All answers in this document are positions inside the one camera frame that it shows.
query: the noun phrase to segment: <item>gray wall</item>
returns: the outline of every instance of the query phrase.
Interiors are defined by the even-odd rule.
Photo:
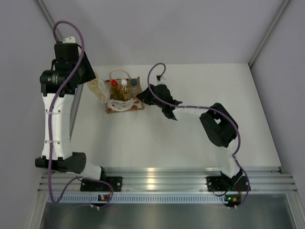
[[[281,162],[305,204],[305,1],[293,0],[252,69]]]
[[[77,24],[93,65],[120,65],[248,62],[283,0],[44,2]]]
[[[39,77],[54,42],[33,1],[2,0],[0,29],[0,227],[22,229],[43,173],[34,166],[44,139]]]

